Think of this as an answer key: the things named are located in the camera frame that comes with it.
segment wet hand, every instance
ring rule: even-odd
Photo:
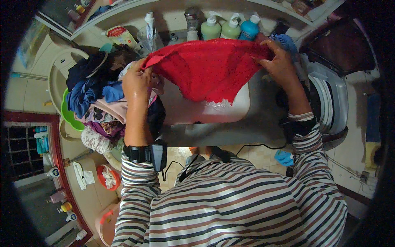
[[[152,90],[152,68],[142,70],[140,67],[144,60],[144,58],[140,59],[122,77],[122,90],[127,101],[149,99]]]
[[[292,64],[291,55],[277,45],[273,40],[267,39],[261,42],[261,45],[267,45],[275,57],[272,61],[266,59],[255,59],[270,74],[270,76],[285,91],[292,90],[295,85],[299,85],[299,79],[295,67]]]

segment red cloth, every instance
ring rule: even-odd
[[[186,99],[233,103],[241,87],[262,66],[250,56],[272,59],[267,46],[246,40],[214,39],[169,45],[142,64],[179,86]]]

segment cup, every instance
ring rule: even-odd
[[[143,27],[137,32],[137,39],[139,40],[138,45],[142,47],[140,51],[140,55],[147,56],[149,53],[159,50],[163,48],[163,42],[158,35],[158,32],[155,30],[152,39],[147,39],[147,28]]]

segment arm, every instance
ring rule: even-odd
[[[276,56],[272,61],[258,62],[287,93],[289,120],[312,120],[314,115],[289,55],[271,40],[263,43]],[[317,123],[307,135],[293,138],[293,177],[284,179],[299,208],[309,245],[335,246],[345,226],[347,204],[333,181],[319,126]]]
[[[122,89],[128,102],[125,145],[147,146],[152,137],[147,126],[150,69],[141,71],[140,62],[123,77]],[[122,152],[122,199],[112,246],[140,246],[148,241],[150,204],[160,194],[152,164],[133,163]]]

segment person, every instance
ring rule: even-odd
[[[287,93],[288,119],[309,128],[293,138],[293,177],[257,169],[237,157],[227,163],[204,160],[196,152],[175,186],[161,194],[153,165],[130,162],[123,153],[122,201],[112,246],[337,245],[347,204],[322,150],[319,123],[290,56],[271,40],[262,44],[275,57],[257,62]],[[125,146],[152,143],[146,124],[151,73],[136,66],[123,78],[129,105]]]

